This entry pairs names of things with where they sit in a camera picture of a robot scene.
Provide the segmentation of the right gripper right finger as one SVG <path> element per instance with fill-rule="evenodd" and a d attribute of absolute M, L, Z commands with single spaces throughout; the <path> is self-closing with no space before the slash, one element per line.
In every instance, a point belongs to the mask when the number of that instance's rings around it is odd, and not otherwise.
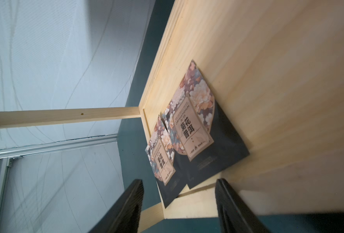
<path fill-rule="evenodd" d="M 269 233 L 225 179 L 218 179 L 215 198 L 222 233 Z"/>

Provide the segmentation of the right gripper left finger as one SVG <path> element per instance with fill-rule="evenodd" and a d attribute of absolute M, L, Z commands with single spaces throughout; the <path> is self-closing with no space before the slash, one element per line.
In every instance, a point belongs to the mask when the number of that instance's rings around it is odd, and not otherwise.
<path fill-rule="evenodd" d="M 143 182 L 135 179 L 90 232 L 136 233 L 141 218 L 143 195 Z"/>

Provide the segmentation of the floral tea bag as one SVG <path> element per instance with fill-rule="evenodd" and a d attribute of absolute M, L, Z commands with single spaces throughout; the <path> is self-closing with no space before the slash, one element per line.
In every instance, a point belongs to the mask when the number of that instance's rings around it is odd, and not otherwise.
<path fill-rule="evenodd" d="M 194 61 L 161 116 L 189 188 L 250 154 Z"/>
<path fill-rule="evenodd" d="M 167 208 L 187 185 L 181 166 L 175 160 L 175 150 L 170 134 L 159 116 L 152 128 L 151 137 L 145 149 L 158 189 Z"/>

